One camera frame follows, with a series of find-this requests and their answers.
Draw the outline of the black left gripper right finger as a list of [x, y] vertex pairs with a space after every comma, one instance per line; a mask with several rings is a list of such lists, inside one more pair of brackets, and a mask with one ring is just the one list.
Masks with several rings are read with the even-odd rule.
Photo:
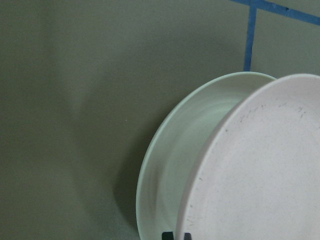
[[192, 235], [189, 232], [185, 232], [183, 235], [183, 240], [192, 240]]

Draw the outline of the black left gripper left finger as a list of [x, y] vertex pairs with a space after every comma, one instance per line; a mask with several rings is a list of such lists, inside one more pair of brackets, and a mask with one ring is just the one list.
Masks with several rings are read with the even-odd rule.
[[165, 231], [161, 234], [162, 240], [174, 240], [174, 234], [172, 231]]

